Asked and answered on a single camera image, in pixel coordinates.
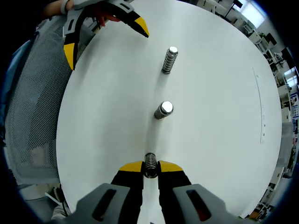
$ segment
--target chair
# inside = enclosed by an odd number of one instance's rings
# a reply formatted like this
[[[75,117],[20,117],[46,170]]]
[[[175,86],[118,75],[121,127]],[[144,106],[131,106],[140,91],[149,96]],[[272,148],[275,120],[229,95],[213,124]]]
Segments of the chair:
[[[245,35],[250,36],[253,33],[253,31],[255,30],[256,27],[253,25],[252,22],[247,21],[247,24],[245,24],[243,26],[243,28],[245,29]]]
[[[5,137],[18,184],[59,182],[56,128],[71,76],[63,51],[65,22],[66,16],[55,16],[41,27],[11,94]]]

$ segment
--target white tabletop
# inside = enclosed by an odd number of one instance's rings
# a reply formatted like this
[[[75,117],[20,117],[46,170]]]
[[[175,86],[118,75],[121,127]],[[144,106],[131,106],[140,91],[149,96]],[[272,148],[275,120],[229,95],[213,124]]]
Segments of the white tabletop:
[[[174,0],[136,0],[149,38],[108,22],[90,42],[67,84],[57,125],[57,163],[66,201],[111,182],[128,162],[154,152],[181,166],[191,183],[249,214],[278,158],[281,110],[271,69],[254,44],[210,12]],[[178,48],[169,75],[166,50]],[[261,103],[267,126],[261,143]],[[153,113],[169,100],[174,112]],[[139,223],[162,223],[157,178],[146,179]]]

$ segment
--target metal spring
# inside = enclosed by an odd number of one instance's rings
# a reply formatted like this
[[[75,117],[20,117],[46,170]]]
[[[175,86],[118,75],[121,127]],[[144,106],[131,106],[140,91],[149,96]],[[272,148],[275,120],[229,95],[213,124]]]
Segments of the metal spring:
[[[176,47],[170,47],[167,50],[163,68],[162,68],[162,72],[164,74],[170,73],[177,56],[178,56],[178,49]]]
[[[145,172],[147,178],[155,178],[157,176],[157,160],[153,153],[147,153],[144,159]]]

